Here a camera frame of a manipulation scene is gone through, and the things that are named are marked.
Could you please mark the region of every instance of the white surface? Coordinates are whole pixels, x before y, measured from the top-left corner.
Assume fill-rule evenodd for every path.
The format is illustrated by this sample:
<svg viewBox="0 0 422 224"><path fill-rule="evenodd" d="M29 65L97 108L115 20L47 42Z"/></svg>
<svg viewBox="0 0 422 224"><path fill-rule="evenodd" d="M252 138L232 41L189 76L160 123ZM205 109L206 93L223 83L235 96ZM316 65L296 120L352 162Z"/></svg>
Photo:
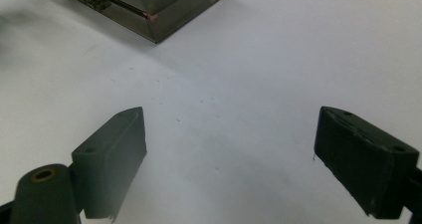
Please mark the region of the white surface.
<svg viewBox="0 0 422 224"><path fill-rule="evenodd" d="M367 218L314 139L332 106L422 150L421 9L222 0L155 46L74 0L0 0L0 202L142 106L148 155L116 223L407 223Z"/></svg>

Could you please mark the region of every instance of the white table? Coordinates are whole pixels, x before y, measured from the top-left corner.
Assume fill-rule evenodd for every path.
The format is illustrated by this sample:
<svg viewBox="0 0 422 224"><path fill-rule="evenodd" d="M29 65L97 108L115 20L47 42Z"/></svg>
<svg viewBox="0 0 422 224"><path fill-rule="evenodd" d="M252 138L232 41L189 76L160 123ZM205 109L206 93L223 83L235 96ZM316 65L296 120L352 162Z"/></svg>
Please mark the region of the white table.
<svg viewBox="0 0 422 224"><path fill-rule="evenodd" d="M0 0L0 203L142 106L148 155L116 223L407 223L367 218L314 140L331 106L422 150L421 11L222 0L156 46L75 0Z"/></svg>

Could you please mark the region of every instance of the black object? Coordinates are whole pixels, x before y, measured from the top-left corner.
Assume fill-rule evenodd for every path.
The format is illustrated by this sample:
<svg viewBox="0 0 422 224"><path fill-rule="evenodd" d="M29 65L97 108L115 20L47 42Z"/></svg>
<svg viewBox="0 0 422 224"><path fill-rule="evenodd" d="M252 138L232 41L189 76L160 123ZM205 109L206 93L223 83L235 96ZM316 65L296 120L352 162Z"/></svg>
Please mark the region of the black object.
<svg viewBox="0 0 422 224"><path fill-rule="evenodd" d="M146 156L142 108L120 112L73 153L69 167L51 164L19 181L15 200L0 207L0 224L77 224L115 219Z"/></svg>
<svg viewBox="0 0 422 224"><path fill-rule="evenodd" d="M419 152L351 112L322 107L316 155L363 211L376 219L397 219L403 206L422 223Z"/></svg>

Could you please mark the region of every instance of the dark translucent container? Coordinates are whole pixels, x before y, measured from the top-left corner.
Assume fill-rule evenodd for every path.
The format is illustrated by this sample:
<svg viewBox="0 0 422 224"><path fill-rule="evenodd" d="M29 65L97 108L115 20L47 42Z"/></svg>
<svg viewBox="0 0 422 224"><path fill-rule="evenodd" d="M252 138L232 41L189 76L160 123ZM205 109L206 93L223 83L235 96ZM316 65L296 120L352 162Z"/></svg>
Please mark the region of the dark translucent container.
<svg viewBox="0 0 422 224"><path fill-rule="evenodd" d="M218 0L78 0L158 43Z"/></svg>

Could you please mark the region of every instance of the transparent box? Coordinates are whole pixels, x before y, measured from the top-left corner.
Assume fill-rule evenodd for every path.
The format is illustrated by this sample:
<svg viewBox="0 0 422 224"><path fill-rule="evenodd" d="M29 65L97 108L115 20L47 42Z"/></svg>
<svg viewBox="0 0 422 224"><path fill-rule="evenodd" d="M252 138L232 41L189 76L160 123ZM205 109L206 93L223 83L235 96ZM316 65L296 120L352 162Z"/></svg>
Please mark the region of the transparent box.
<svg viewBox="0 0 422 224"><path fill-rule="evenodd" d="M219 0L78 0L159 43Z"/></svg>

